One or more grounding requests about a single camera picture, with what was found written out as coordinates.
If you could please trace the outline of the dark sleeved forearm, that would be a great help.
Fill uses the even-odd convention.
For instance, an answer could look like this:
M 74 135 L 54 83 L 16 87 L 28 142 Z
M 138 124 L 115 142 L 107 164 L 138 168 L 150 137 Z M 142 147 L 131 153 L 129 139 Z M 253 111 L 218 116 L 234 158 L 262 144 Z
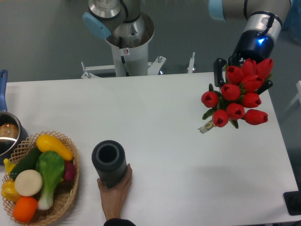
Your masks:
M 104 226 L 135 226 L 135 224 L 127 219 L 111 218 L 104 223 Z

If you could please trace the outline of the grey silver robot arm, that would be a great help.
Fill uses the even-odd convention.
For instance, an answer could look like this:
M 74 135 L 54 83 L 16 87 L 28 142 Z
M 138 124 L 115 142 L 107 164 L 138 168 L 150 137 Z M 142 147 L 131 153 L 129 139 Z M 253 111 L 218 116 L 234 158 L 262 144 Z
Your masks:
M 224 85 L 222 68 L 225 65 L 241 66 L 248 58 L 260 63 L 270 56 L 292 5 L 291 0 L 209 1 L 212 18 L 247 21 L 229 59 L 218 58 L 214 62 L 215 86 Z M 82 20 L 94 36 L 110 44 L 118 77 L 159 73 L 163 60 L 148 64 L 148 44 L 154 34 L 154 24 L 141 11 L 138 0 L 91 0 Z

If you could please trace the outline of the bare human hand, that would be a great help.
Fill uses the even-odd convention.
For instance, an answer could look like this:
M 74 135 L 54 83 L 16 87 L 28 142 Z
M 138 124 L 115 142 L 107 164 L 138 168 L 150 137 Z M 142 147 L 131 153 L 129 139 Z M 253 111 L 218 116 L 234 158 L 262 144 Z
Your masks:
M 107 188 L 100 178 L 97 179 L 101 204 L 106 220 L 121 218 L 121 212 L 132 184 L 132 168 L 127 165 L 127 171 L 122 180 L 112 188 Z

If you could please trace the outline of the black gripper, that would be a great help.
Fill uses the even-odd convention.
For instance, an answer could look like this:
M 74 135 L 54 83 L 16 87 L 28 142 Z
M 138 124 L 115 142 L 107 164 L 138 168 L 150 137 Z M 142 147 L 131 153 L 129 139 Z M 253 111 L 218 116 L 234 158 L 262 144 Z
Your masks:
M 269 58 L 274 47 L 273 39 L 258 31 L 246 31 L 242 33 L 233 54 L 228 59 L 229 66 L 241 66 L 247 59 L 255 60 L 260 63 L 264 59 Z M 224 84 L 222 69 L 227 64 L 223 58 L 217 58 L 214 61 L 214 85 L 221 88 Z M 255 93 L 262 94 L 273 86 L 271 80 L 266 80 L 263 85 L 258 88 Z

